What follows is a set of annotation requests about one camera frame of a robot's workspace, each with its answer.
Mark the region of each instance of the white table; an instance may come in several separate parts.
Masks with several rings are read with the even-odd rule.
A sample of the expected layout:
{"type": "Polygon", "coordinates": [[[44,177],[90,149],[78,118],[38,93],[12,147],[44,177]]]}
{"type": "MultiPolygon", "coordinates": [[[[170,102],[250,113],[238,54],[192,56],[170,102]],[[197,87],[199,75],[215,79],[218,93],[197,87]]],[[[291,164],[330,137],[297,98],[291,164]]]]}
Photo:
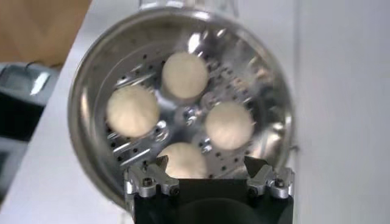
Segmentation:
{"type": "MultiPolygon", "coordinates": [[[[73,153],[74,71],[136,1],[94,0],[2,206],[0,223],[125,223],[73,153]]],[[[388,223],[390,2],[245,0],[240,20],[275,54],[297,102],[296,223],[388,223]]]]}

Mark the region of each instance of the white dough ball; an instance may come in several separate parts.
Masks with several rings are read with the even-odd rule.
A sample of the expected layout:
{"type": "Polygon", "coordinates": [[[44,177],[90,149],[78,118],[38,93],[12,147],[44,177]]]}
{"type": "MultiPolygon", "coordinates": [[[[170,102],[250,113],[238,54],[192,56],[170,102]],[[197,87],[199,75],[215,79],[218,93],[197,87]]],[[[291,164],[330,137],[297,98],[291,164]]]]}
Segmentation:
{"type": "Polygon", "coordinates": [[[252,116],[235,102],[216,105],[206,117],[205,128],[211,143],[224,150],[243,146],[254,131],[252,116]]]}
{"type": "Polygon", "coordinates": [[[208,71],[202,58],[186,52],[175,53],[163,68],[163,86],[179,99],[193,99],[206,88],[208,71]]]}
{"type": "Polygon", "coordinates": [[[167,146],[159,155],[168,156],[165,172],[174,178],[205,178],[206,160],[200,149],[189,143],[175,143],[167,146]]]}
{"type": "Polygon", "coordinates": [[[156,97],[141,86],[125,86],[108,100],[107,121],[112,130],[126,137],[151,131],[160,117],[156,97]]]}

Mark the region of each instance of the metal steamer basket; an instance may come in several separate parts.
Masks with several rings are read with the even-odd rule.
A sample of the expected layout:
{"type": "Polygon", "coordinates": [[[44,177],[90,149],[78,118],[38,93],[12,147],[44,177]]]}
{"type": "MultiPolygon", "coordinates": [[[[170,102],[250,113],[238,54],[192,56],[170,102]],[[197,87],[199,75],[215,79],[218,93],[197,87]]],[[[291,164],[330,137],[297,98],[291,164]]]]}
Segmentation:
{"type": "Polygon", "coordinates": [[[84,56],[68,104],[69,131],[79,161],[95,185],[124,207],[123,170],[153,162],[175,142],[199,147],[208,178],[245,178],[244,156],[263,158],[276,169],[288,157],[293,114],[276,60],[241,25],[201,10],[162,7],[133,15],[106,31],[84,56]],[[202,57],[210,73],[191,103],[161,91],[161,70],[175,52],[202,57]],[[107,125],[105,109],[115,89],[143,85],[158,99],[160,120],[142,138],[126,138],[107,125]],[[244,105],[255,121],[251,140],[226,152],[213,146],[204,120],[218,102],[244,105]]]}

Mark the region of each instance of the metal bracket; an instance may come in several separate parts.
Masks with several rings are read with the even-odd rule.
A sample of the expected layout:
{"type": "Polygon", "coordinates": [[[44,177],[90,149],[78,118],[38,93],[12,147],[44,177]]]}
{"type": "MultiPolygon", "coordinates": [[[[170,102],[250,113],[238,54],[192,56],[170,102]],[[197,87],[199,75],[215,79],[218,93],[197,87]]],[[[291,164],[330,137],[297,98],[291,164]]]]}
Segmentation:
{"type": "Polygon", "coordinates": [[[150,164],[143,171],[138,166],[130,166],[125,172],[126,194],[139,194],[140,197],[149,198],[156,194],[157,185],[161,186],[161,192],[168,196],[179,194],[178,179],[168,176],[163,169],[156,164],[150,164]]]}
{"type": "Polygon", "coordinates": [[[250,197],[264,195],[269,189],[271,196],[286,199],[293,196],[294,172],[290,168],[281,168],[279,173],[273,171],[272,166],[263,165],[253,178],[247,179],[248,194],[250,197]]]}

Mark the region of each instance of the metal bolt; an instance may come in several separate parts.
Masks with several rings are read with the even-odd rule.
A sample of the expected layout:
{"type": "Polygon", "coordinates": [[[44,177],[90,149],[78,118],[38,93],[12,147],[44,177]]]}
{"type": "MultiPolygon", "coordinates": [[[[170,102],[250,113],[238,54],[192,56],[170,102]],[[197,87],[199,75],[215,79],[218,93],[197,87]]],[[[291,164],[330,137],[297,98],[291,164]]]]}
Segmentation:
{"type": "Polygon", "coordinates": [[[177,196],[180,193],[180,189],[178,187],[171,187],[169,190],[169,194],[171,196],[177,196]]]}
{"type": "Polygon", "coordinates": [[[248,197],[250,197],[250,198],[257,197],[257,189],[254,187],[249,187],[248,188],[248,197]]]}
{"type": "Polygon", "coordinates": [[[153,184],[153,179],[151,179],[150,177],[144,178],[142,180],[142,185],[144,187],[150,187],[152,184],[153,184]]]}
{"type": "Polygon", "coordinates": [[[285,182],[280,178],[276,178],[274,184],[275,184],[275,187],[284,187],[285,186],[285,182]]]}

